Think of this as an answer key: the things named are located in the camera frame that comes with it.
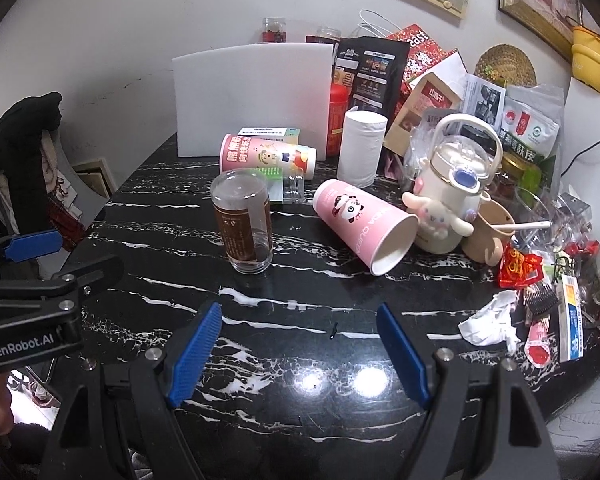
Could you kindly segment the clear jar with brown label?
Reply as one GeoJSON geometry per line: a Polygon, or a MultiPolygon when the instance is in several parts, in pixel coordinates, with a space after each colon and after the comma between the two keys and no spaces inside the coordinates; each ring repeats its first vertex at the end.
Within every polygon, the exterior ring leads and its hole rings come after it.
{"type": "Polygon", "coordinates": [[[264,272],[273,259],[270,198],[265,177],[255,169],[219,174],[210,196],[225,252],[239,273],[264,272]]]}

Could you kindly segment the pink panda paper cup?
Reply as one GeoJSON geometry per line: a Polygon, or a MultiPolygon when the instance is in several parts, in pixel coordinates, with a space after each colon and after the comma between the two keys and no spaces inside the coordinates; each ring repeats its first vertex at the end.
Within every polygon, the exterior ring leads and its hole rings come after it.
{"type": "Polygon", "coordinates": [[[376,276],[401,262],[418,230],[414,214],[337,179],[317,188],[312,207],[376,276]]]}

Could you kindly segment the pink cartoon paper cup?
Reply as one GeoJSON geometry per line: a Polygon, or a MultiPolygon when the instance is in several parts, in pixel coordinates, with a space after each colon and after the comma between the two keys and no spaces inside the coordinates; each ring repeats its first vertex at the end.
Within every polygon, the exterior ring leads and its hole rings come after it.
{"type": "Polygon", "coordinates": [[[227,134],[221,144],[219,167],[221,172],[242,168],[280,168],[285,176],[312,180],[316,158],[316,149],[309,146],[227,134]]]}

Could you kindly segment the red plaid scarf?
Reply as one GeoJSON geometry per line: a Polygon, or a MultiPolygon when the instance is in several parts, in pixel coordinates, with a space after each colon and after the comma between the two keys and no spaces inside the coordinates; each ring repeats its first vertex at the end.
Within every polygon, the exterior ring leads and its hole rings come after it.
{"type": "Polygon", "coordinates": [[[62,248],[73,252],[85,237],[85,226],[52,194],[47,195],[46,211],[53,228],[62,237],[62,248]]]}

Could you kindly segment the pink red sachet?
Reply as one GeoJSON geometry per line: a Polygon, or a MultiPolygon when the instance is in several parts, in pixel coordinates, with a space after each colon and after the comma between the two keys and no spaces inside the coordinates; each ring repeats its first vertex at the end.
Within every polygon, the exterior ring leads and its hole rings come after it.
{"type": "Polygon", "coordinates": [[[540,318],[532,322],[524,344],[524,354],[527,360],[538,370],[550,364],[552,359],[552,350],[550,350],[550,340],[548,339],[549,330],[550,318],[540,318]]]}

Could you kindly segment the black jacket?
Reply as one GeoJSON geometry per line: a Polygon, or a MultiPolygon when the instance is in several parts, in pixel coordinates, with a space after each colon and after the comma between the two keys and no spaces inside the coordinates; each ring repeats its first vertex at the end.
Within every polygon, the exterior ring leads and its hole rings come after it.
{"type": "MultiPolygon", "coordinates": [[[[0,174],[7,179],[12,211],[21,234],[52,227],[46,211],[41,141],[43,132],[59,127],[61,101],[58,92],[28,96],[9,107],[0,118],[0,174]]],[[[1,220],[0,232],[6,232],[1,220]]]]}

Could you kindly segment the crumpled white tissue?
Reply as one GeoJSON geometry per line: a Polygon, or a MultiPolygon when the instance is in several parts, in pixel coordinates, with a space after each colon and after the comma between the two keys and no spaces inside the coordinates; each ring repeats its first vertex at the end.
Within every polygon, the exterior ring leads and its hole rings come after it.
{"type": "Polygon", "coordinates": [[[478,347],[494,346],[504,342],[512,356],[520,339],[513,326],[512,315],[518,304],[518,292],[502,290],[466,321],[458,324],[458,331],[467,342],[478,347]]]}

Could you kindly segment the blue white medicine box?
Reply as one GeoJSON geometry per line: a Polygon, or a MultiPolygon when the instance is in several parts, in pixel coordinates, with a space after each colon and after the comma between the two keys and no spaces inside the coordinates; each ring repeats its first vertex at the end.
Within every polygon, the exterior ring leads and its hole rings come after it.
{"type": "Polygon", "coordinates": [[[558,307],[559,362],[577,361],[584,353],[581,297],[578,281],[574,276],[560,277],[562,303],[558,307]]]}

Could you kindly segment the red snack packet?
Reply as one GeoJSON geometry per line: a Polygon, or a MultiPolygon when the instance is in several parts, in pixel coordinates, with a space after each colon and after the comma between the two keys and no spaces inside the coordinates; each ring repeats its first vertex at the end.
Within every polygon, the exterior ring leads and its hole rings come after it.
{"type": "Polygon", "coordinates": [[[523,289],[544,278],[543,258],[533,252],[521,252],[507,244],[498,270],[498,286],[523,289]]]}

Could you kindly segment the beige plastic mug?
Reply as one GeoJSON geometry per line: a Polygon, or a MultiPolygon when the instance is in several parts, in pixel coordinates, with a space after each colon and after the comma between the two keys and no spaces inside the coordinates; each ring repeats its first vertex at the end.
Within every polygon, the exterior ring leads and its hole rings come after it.
{"type": "Polygon", "coordinates": [[[464,238],[460,249],[473,262],[497,266],[514,232],[513,216],[497,202],[483,203],[474,221],[474,232],[464,238]]]}

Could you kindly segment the clear bottle with green label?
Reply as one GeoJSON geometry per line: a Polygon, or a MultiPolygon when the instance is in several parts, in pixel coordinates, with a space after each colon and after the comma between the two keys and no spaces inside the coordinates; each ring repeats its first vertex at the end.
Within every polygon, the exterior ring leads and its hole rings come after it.
{"type": "Polygon", "coordinates": [[[297,205],[304,202],[304,179],[296,174],[287,176],[278,167],[259,168],[268,186],[272,205],[297,205]]]}

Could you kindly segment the white bottle with plush dog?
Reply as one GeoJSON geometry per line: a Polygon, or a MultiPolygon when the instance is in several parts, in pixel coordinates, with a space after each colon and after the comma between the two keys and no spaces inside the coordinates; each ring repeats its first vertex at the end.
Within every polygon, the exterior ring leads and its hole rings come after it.
{"type": "Polygon", "coordinates": [[[490,200],[486,188],[501,166],[503,147],[498,134],[483,120],[462,113],[445,116],[432,132],[422,171],[402,200],[418,219],[415,245],[430,254],[452,252],[474,232],[482,204],[490,200]],[[457,133],[470,127],[490,138],[489,155],[474,140],[457,133]]]}

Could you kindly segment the white teal medicine box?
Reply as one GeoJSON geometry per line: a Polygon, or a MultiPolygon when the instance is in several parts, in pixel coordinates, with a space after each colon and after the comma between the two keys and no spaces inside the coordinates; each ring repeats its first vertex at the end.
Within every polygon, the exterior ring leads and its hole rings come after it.
{"type": "Polygon", "coordinates": [[[285,142],[298,144],[301,130],[299,128],[278,127],[244,127],[238,131],[238,136],[252,136],[253,138],[272,142],[285,142]]]}

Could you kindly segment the white foam board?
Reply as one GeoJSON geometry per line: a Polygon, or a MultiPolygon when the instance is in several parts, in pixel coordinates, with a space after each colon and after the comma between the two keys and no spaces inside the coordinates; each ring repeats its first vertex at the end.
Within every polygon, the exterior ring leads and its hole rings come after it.
{"type": "Polygon", "coordinates": [[[329,44],[248,44],[182,55],[172,68],[178,156],[216,156],[242,127],[291,127],[326,158],[329,44]]]}

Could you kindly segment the white toilet paper roll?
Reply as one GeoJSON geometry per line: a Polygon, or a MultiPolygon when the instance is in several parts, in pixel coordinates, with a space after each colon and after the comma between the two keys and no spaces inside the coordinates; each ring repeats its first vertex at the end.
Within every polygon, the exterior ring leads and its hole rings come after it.
{"type": "Polygon", "coordinates": [[[344,114],[337,178],[367,188],[376,178],[388,119],[356,106],[344,114]]]}

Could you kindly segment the white green tea bag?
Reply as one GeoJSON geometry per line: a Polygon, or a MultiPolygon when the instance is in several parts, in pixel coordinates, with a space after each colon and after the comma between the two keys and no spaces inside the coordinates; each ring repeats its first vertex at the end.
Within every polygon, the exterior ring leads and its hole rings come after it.
{"type": "Polygon", "coordinates": [[[553,153],[564,116],[565,92],[552,84],[506,88],[500,139],[506,152],[532,164],[553,153]]]}

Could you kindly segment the glass jar with red contents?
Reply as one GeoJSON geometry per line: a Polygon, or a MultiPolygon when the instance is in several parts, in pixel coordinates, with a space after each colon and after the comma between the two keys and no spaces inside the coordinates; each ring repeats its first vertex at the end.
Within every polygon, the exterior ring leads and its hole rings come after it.
{"type": "Polygon", "coordinates": [[[286,18],[268,16],[262,21],[262,42],[264,44],[283,44],[287,41],[286,18]]]}

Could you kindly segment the brown paper box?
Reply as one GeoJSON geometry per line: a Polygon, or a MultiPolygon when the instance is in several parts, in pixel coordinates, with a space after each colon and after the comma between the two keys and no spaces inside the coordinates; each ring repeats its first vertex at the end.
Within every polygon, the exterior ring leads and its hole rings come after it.
{"type": "Polygon", "coordinates": [[[412,132],[428,108],[450,110],[458,104],[460,96],[447,84],[433,73],[425,74],[394,118],[385,135],[384,147],[398,156],[404,156],[410,146],[412,132]]]}

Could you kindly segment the red tin can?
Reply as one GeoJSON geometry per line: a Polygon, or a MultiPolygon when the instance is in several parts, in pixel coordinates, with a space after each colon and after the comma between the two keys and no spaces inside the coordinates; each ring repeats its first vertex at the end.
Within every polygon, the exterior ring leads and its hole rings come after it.
{"type": "Polygon", "coordinates": [[[349,106],[349,91],[342,84],[331,84],[329,95],[326,155],[337,156],[340,152],[344,115],[349,106]]]}

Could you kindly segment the woven straw fan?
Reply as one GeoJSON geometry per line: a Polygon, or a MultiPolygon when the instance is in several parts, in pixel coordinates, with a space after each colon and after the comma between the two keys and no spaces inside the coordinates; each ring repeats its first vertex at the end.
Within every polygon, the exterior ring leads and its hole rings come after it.
{"type": "Polygon", "coordinates": [[[474,74],[501,87],[534,87],[538,83],[530,58],[511,44],[496,44],[483,52],[474,74]]]}

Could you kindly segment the black snack pouch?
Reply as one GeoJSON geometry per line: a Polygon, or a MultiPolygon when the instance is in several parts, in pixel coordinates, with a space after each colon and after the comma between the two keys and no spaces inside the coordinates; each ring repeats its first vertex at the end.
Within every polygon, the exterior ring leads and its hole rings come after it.
{"type": "Polygon", "coordinates": [[[332,81],[348,89],[349,107],[393,118],[411,45],[378,37],[343,38],[332,81]]]}

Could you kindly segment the red gift bag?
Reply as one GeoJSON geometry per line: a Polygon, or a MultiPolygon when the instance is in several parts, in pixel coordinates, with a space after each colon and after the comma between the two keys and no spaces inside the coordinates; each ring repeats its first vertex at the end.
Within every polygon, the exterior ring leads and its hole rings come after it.
{"type": "Polygon", "coordinates": [[[440,47],[419,25],[411,24],[387,36],[393,41],[410,45],[403,73],[403,81],[409,84],[436,64],[448,58],[453,51],[440,47]]]}

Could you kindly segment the yellow bowl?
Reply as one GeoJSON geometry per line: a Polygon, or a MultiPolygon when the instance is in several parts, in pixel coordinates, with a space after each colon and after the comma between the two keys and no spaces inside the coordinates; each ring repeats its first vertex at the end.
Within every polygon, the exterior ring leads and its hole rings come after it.
{"type": "Polygon", "coordinates": [[[600,35],[580,25],[572,33],[572,76],[600,93],[600,35]]]}

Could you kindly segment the gold framed picture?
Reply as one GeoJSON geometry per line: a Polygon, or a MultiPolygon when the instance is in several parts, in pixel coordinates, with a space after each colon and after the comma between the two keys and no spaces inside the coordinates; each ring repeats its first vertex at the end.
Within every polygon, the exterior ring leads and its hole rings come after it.
{"type": "Polygon", "coordinates": [[[573,29],[582,22],[579,0],[498,0],[498,10],[530,29],[571,62],[573,29]]]}

